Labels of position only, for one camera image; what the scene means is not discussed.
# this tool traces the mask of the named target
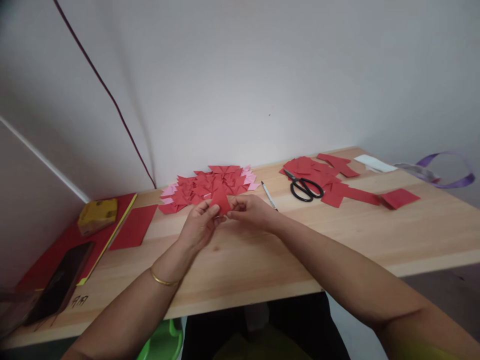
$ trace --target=black cable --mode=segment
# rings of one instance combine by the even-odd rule
[[[95,66],[94,66],[94,64],[92,63],[92,61],[90,60],[90,57],[87,55],[84,47],[83,47],[82,44],[80,43],[79,38],[78,38],[77,35],[75,34],[75,31],[74,31],[74,30],[72,29],[72,27],[70,26],[70,23],[69,23],[69,21],[67,20],[67,17],[65,16],[62,8],[60,7],[60,4],[59,4],[58,0],[53,0],[53,2],[55,3],[55,6],[56,6],[56,8],[58,9],[58,12],[60,13],[61,17],[63,18],[63,21],[65,22],[65,25],[67,26],[68,30],[70,30],[71,35],[72,35],[73,38],[75,39],[76,44],[78,45],[78,47],[80,48],[81,52],[83,53],[83,56],[85,56],[85,59],[86,59],[86,60],[88,61],[88,63],[90,64],[91,69],[93,70],[93,72],[95,73],[96,77],[98,78],[98,80],[99,80],[99,81],[101,82],[101,84],[103,85],[103,88],[104,88],[105,91],[107,92],[108,96],[110,96],[111,101],[112,101],[113,104],[115,105],[116,110],[118,111],[118,115],[120,115],[121,122],[123,123],[123,126],[125,127],[125,130],[126,130],[126,132],[128,133],[128,136],[130,137],[131,143],[133,144],[133,147],[135,148],[135,151],[136,151],[136,153],[138,154],[138,157],[140,158],[141,163],[143,164],[143,167],[145,168],[145,171],[146,171],[146,173],[148,174],[148,177],[150,178],[151,183],[153,184],[153,187],[156,189],[156,188],[157,188],[157,184],[155,184],[154,179],[153,179],[152,176],[150,175],[150,172],[149,172],[149,170],[147,169],[147,166],[145,165],[145,162],[144,162],[144,159],[142,158],[142,155],[140,155],[140,151],[139,151],[139,149],[137,148],[137,145],[135,144],[134,138],[133,138],[132,134],[130,133],[129,127],[128,127],[127,124],[125,123],[124,116],[122,115],[122,112],[120,111],[120,108],[119,108],[117,102],[115,101],[114,96],[113,96],[112,93],[110,92],[110,90],[109,90],[109,88],[107,87],[107,85],[105,85],[104,81],[102,80],[102,77],[100,76],[99,72],[98,72],[97,69],[95,68]]]

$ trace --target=white wall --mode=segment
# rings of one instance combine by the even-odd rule
[[[159,185],[351,145],[480,169],[477,0],[60,3]],[[53,2],[2,14],[0,110],[90,197],[151,187]]]
[[[83,202],[0,122],[0,288],[14,287]]]

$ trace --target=black scissors handle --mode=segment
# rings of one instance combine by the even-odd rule
[[[317,195],[313,191],[311,191],[306,183],[310,183],[314,187],[316,187],[318,189],[319,195]],[[300,189],[300,191],[307,194],[308,198],[298,196],[297,193],[295,192],[294,187],[297,188],[297,189]],[[298,179],[298,178],[292,179],[291,184],[290,184],[290,191],[291,191],[291,193],[293,194],[294,197],[296,197],[297,199],[299,199],[301,201],[304,201],[306,203],[309,203],[309,202],[313,201],[314,198],[320,199],[324,195],[324,190],[320,187],[320,185],[318,185],[316,182],[310,181],[310,180],[308,180],[304,177],[302,177],[301,179]]]

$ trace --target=floor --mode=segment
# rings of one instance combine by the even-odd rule
[[[480,264],[414,275],[403,279],[430,299],[440,309],[480,342]],[[330,311],[351,360],[387,360],[377,337],[331,296]],[[182,318],[185,328],[186,318]],[[58,360],[75,341],[75,337],[4,351],[0,359]]]

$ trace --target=smartphone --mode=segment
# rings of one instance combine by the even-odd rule
[[[65,310],[94,246],[93,241],[88,241],[65,253],[23,325],[36,323]]]

